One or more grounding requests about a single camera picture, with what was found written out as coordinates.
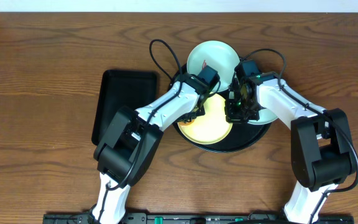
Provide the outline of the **light blue plate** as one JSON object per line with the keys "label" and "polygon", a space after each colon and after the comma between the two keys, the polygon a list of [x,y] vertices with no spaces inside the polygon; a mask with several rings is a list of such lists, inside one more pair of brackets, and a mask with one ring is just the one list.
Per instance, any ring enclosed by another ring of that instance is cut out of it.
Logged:
{"label": "light blue plate", "polygon": [[[277,77],[277,74],[275,72],[262,73],[263,82],[269,81],[269,80],[274,80],[274,79],[276,79],[276,77]],[[263,106],[261,106],[261,107],[262,107],[262,109],[259,111],[259,113],[261,115],[260,121],[249,121],[248,122],[249,124],[253,124],[253,125],[269,124],[277,119],[277,116],[273,112],[271,112],[267,108],[264,108]]]}
{"label": "light blue plate", "polygon": [[215,86],[213,91],[226,91],[232,83],[234,69],[240,59],[237,52],[228,44],[217,40],[209,40],[198,44],[189,54],[186,63],[187,72],[198,75],[209,66],[218,72],[220,87]]}

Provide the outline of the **yellow plate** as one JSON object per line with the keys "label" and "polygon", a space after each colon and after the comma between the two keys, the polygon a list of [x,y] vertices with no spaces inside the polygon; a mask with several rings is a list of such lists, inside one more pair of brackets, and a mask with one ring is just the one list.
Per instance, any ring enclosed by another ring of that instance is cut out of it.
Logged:
{"label": "yellow plate", "polygon": [[182,134],[198,144],[214,144],[230,132],[232,123],[226,121],[225,99],[221,95],[208,98],[204,105],[205,115],[194,119],[189,126],[178,126]]}

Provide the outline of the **green and orange sponge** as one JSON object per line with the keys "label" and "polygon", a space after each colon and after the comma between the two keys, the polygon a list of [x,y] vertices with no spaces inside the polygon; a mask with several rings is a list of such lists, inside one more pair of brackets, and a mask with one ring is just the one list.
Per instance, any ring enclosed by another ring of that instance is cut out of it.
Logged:
{"label": "green and orange sponge", "polygon": [[179,126],[189,126],[194,123],[194,120],[180,121],[178,122]]}

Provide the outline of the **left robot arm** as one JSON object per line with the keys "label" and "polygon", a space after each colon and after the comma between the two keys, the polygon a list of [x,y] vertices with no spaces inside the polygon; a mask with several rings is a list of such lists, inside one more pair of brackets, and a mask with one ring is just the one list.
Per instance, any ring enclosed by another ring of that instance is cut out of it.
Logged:
{"label": "left robot arm", "polygon": [[163,132],[177,121],[199,116],[219,82],[218,72],[205,66],[197,75],[181,73],[166,94],[147,106],[123,106],[116,112],[93,155],[101,188],[90,223],[121,221],[129,191],[149,168]]}

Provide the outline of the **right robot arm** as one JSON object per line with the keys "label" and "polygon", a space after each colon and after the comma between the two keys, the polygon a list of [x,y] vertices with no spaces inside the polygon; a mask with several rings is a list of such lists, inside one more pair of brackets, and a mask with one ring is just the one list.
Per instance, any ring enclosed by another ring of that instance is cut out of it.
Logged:
{"label": "right robot arm", "polygon": [[[275,72],[262,73],[253,60],[235,67],[225,113],[229,123],[269,124],[276,119],[291,131],[291,167],[296,185],[283,212],[291,223],[314,223],[331,193],[358,184],[358,156],[346,114],[312,104]],[[338,185],[355,174],[348,187]]]}

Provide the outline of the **round black tray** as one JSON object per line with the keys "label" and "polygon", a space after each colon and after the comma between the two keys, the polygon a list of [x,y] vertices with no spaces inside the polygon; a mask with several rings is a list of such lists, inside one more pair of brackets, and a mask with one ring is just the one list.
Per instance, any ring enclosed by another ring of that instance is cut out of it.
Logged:
{"label": "round black tray", "polygon": [[[229,88],[226,91],[222,91],[220,93],[218,93],[218,91],[213,91],[213,93],[215,95],[221,95],[226,100],[229,96]],[[235,152],[249,147],[264,136],[270,125],[271,123],[263,125],[232,123],[232,128],[229,134],[223,140],[214,144],[198,144],[189,140],[187,137],[185,137],[184,134],[181,133],[178,127],[178,123],[173,124],[176,131],[187,141],[201,149],[211,152]]]}

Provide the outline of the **rectangular black tray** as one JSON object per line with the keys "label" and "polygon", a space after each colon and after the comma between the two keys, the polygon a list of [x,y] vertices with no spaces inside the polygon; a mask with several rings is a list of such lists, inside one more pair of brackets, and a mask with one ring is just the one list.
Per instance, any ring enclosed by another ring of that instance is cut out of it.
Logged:
{"label": "rectangular black tray", "polygon": [[132,110],[156,100],[158,76],[152,71],[111,69],[103,73],[91,141],[98,145],[114,115],[123,106]]}

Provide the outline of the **light blue plate top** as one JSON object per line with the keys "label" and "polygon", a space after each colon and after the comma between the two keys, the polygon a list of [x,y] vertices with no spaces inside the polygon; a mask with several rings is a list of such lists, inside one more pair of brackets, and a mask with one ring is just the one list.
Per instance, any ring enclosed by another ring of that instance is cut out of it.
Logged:
{"label": "light blue plate top", "polygon": [[228,44],[217,40],[209,40],[198,44],[189,54],[186,63],[187,72],[198,75],[209,66],[218,72],[220,87],[215,86],[213,91],[226,91],[232,83],[234,69],[240,59],[237,52]]}

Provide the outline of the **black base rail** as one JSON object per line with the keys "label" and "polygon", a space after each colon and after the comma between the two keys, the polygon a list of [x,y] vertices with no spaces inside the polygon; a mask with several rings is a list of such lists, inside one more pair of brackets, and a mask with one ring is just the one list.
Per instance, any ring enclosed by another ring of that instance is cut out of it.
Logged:
{"label": "black base rail", "polygon": [[[89,224],[93,219],[87,213],[74,215],[45,214],[43,224]],[[122,224],[228,224],[228,223],[288,223],[281,215],[253,213],[245,216],[230,215],[164,215],[127,213]]]}

